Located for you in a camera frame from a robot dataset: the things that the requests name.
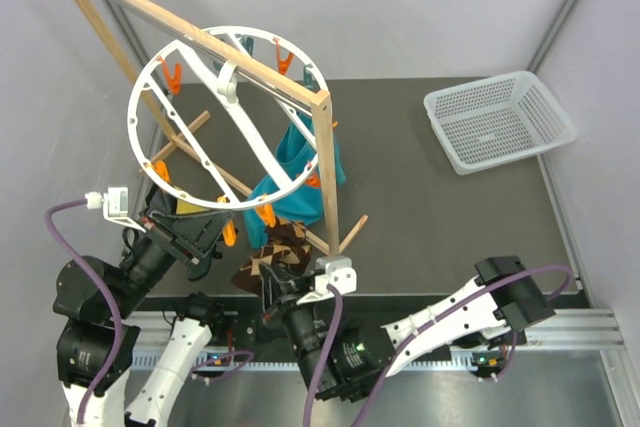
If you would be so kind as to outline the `brown argyle sock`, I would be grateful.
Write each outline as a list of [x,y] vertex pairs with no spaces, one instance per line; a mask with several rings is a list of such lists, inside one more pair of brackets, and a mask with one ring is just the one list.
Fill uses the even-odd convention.
[[302,223],[277,218],[273,227],[265,228],[265,234],[267,242],[261,250],[263,261],[297,272],[307,268],[313,248]]
[[279,262],[280,257],[281,254],[273,246],[264,246],[236,271],[231,277],[231,283],[242,291],[259,295],[262,287],[260,265],[274,265]]

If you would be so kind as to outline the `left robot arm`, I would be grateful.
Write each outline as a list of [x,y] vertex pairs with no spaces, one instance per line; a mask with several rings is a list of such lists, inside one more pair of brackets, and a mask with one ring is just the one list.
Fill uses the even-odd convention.
[[134,241],[117,266],[69,251],[53,310],[67,320],[56,355],[71,425],[167,425],[201,351],[227,337],[224,308],[203,293],[185,298],[159,360],[132,401],[125,399],[126,387],[141,329],[124,321],[176,262],[196,278],[207,274],[231,217],[228,210],[176,215],[150,209],[134,222]]

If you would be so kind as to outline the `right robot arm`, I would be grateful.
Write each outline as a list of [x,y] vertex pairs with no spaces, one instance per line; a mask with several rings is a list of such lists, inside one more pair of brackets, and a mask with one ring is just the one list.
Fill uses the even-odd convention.
[[445,299],[369,327],[342,324],[341,312],[324,322],[314,311],[329,299],[341,310],[346,295],[356,290],[357,272],[350,258],[323,257],[307,274],[262,263],[262,322],[283,327],[315,399],[355,402],[368,397],[378,379],[399,373],[440,347],[480,346],[554,316],[549,297],[518,257],[487,258],[475,269],[475,277]]

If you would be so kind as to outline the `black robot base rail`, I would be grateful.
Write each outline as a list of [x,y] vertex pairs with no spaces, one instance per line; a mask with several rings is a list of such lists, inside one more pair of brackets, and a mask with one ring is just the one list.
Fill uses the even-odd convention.
[[[335,343],[344,340],[352,331],[369,333],[380,330],[396,318],[404,317],[412,307],[421,307],[425,303],[438,301],[435,297],[393,297],[389,300],[381,296],[355,296],[344,300],[341,322],[338,327]],[[216,299],[225,308],[222,325],[215,329],[215,335],[209,342],[211,346],[220,348],[246,348],[255,353],[256,363],[293,362],[295,355],[289,346],[288,339],[281,323],[269,325],[262,323],[261,303],[255,297],[221,296]],[[417,362],[445,361],[452,357],[454,350],[493,351],[516,340],[519,346],[526,342],[526,334],[514,334],[509,328],[495,332],[474,332],[459,339],[445,343],[428,351],[415,360]]]

